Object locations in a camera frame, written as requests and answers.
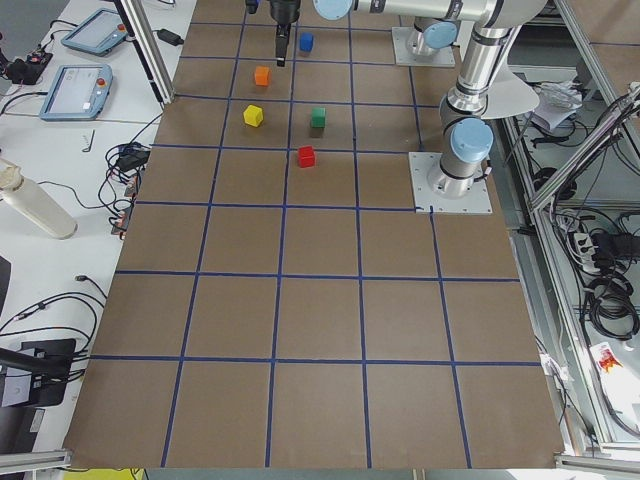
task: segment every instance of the yellow cube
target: yellow cube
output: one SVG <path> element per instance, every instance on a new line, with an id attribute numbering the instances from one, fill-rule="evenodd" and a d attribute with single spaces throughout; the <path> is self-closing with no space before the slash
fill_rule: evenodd
<path id="1" fill-rule="evenodd" d="M 260 107 L 249 105 L 243 113 L 244 123 L 252 127 L 259 127 L 264 120 L 264 114 Z"/>

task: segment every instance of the red cube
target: red cube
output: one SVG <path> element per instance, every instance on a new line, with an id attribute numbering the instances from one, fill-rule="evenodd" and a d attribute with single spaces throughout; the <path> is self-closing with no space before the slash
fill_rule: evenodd
<path id="1" fill-rule="evenodd" d="M 306 146 L 298 149 L 298 165 L 300 168 L 313 167 L 316 164 L 316 152 L 313 147 Z"/>

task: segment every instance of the green cube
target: green cube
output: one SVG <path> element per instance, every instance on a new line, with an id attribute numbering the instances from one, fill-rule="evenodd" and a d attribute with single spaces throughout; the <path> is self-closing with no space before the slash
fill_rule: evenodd
<path id="1" fill-rule="evenodd" d="M 311 127 L 324 128 L 327 120 L 327 109 L 322 107 L 314 107 L 311 110 Z"/>

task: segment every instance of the white desk surface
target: white desk surface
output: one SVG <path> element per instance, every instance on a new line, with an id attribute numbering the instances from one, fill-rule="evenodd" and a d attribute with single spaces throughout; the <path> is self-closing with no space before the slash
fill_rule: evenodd
<path id="1" fill-rule="evenodd" d="M 188 30 L 196 0 L 180 0 L 177 7 L 167 7 L 154 0 L 143 0 L 151 26 L 168 28 L 181 36 Z M 98 0 L 71 0 L 60 19 L 78 23 L 98 8 L 113 5 Z M 60 24 L 53 29 L 64 28 Z M 97 191 L 104 179 L 105 152 L 112 146 L 126 143 L 153 117 L 160 106 L 151 91 L 133 45 L 119 45 L 107 57 L 99 58 L 74 52 L 63 47 L 56 36 L 53 62 L 43 80 L 27 91 L 46 91 L 58 66 L 65 64 L 108 63 L 114 71 L 115 82 L 104 111 L 93 122 L 43 122 L 37 118 L 41 97 L 16 102 L 9 114 L 0 117 L 0 148 L 2 157 L 22 167 L 25 176 L 34 181 L 50 180 L 74 187 L 86 205 L 98 205 Z M 159 42 L 159 47 L 171 76 L 175 73 L 181 47 Z M 153 141 L 157 123 L 139 137 L 149 144 Z M 95 129 L 92 150 L 83 153 L 83 136 L 91 137 Z M 74 280 L 86 274 L 105 290 L 113 277 L 122 242 L 110 234 L 111 226 L 104 210 L 85 210 L 72 192 L 55 186 L 43 188 L 78 221 L 77 233 L 68 240 L 55 240 L 38 227 L 0 202 L 0 255 L 12 263 L 12 277 L 7 300 L 0 321 L 4 323 L 24 307 L 49 295 L 65 291 L 82 291 L 99 297 L 88 282 Z M 72 326 L 83 331 L 91 328 L 91 314 L 77 302 L 60 302 L 26 320 L 14 322 L 7 331 L 41 326 Z M 17 349 L 29 340 L 68 338 L 64 331 L 0 338 L 0 346 Z M 82 363 L 74 364 L 76 368 Z M 46 409 L 34 451 L 47 451 L 62 446 L 69 428 L 81 382 L 67 388 L 62 405 Z"/>

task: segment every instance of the orange cube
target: orange cube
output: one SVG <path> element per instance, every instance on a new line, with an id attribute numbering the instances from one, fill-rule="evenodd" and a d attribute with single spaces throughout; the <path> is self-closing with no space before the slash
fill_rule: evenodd
<path id="1" fill-rule="evenodd" d="M 268 87 L 271 82 L 271 69 L 269 67 L 256 67 L 254 73 L 256 85 L 260 87 Z"/>

